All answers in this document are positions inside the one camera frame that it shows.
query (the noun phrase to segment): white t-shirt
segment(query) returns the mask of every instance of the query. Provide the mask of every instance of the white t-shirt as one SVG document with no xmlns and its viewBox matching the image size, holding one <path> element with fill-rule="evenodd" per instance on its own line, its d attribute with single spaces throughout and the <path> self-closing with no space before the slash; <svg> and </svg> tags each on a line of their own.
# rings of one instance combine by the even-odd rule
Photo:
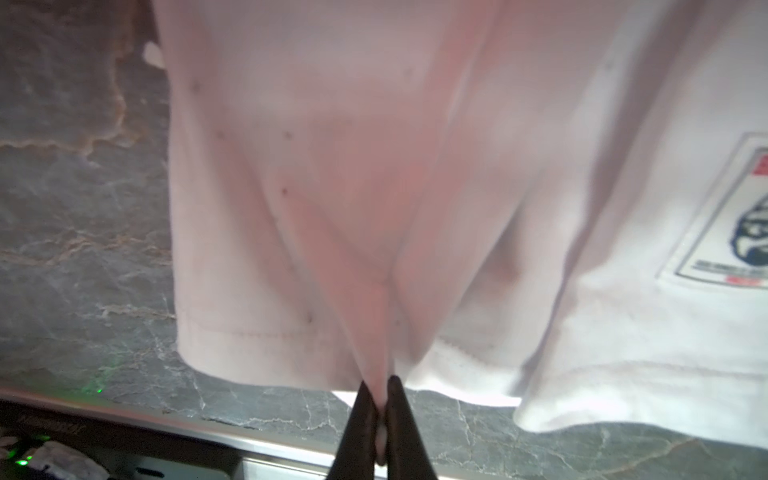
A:
<svg viewBox="0 0 768 480">
<path fill-rule="evenodd" d="M 768 447 L 768 2 L 158 0 L 179 351 Z"/>
</svg>

